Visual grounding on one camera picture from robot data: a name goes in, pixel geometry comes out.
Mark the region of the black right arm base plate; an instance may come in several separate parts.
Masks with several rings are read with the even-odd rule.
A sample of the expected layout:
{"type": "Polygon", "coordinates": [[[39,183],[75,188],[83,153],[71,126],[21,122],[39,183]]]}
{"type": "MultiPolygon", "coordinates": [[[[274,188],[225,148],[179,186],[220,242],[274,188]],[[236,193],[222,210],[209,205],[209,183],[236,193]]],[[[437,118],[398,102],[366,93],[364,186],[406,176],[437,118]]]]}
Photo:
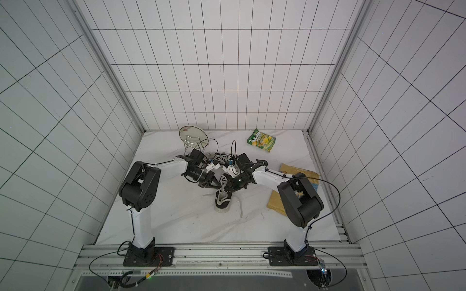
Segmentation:
{"type": "Polygon", "coordinates": [[[307,246],[299,252],[294,252],[289,247],[269,247],[263,254],[270,266],[293,267],[293,266],[318,266],[319,259],[313,247],[307,246]]]}

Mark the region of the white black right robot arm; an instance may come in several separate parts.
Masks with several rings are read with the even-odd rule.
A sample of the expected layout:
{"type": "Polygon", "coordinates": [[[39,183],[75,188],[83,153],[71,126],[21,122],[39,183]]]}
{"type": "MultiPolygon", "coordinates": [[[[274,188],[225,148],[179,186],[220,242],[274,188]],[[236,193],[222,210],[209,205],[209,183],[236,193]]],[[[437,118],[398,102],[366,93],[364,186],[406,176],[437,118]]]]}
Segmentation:
{"type": "Polygon", "coordinates": [[[226,168],[220,178],[220,193],[226,195],[246,189],[249,184],[266,186],[277,192],[286,216],[292,223],[284,241],[284,248],[293,255],[301,255],[307,249],[307,233],[310,222],[318,219],[324,203],[304,173],[290,177],[268,168],[268,162],[252,162],[246,154],[235,159],[233,174],[226,168]]]}

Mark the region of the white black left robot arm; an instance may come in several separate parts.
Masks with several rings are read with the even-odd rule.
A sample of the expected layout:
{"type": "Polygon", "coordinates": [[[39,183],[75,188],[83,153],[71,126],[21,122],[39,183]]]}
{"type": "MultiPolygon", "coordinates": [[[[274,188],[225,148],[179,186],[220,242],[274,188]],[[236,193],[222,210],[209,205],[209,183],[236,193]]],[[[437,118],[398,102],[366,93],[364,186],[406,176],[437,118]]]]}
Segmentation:
{"type": "Polygon", "coordinates": [[[193,150],[189,155],[177,155],[159,164],[136,161],[123,180],[118,194],[131,210],[133,241],[131,246],[145,250],[155,241],[150,221],[150,205],[154,202],[159,183],[175,176],[185,177],[201,188],[219,189],[215,173],[201,167],[205,155],[193,150]]]}

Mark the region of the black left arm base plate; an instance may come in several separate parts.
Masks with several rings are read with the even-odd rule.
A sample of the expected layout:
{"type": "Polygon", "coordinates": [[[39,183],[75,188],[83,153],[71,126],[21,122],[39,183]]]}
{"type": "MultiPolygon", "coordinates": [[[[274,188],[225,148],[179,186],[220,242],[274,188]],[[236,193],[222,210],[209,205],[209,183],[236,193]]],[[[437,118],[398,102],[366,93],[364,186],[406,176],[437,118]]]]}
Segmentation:
{"type": "Polygon", "coordinates": [[[146,249],[140,249],[133,245],[129,246],[125,259],[124,267],[157,267],[161,263],[162,267],[169,267],[173,264],[174,247],[154,247],[148,246],[146,249]]]}

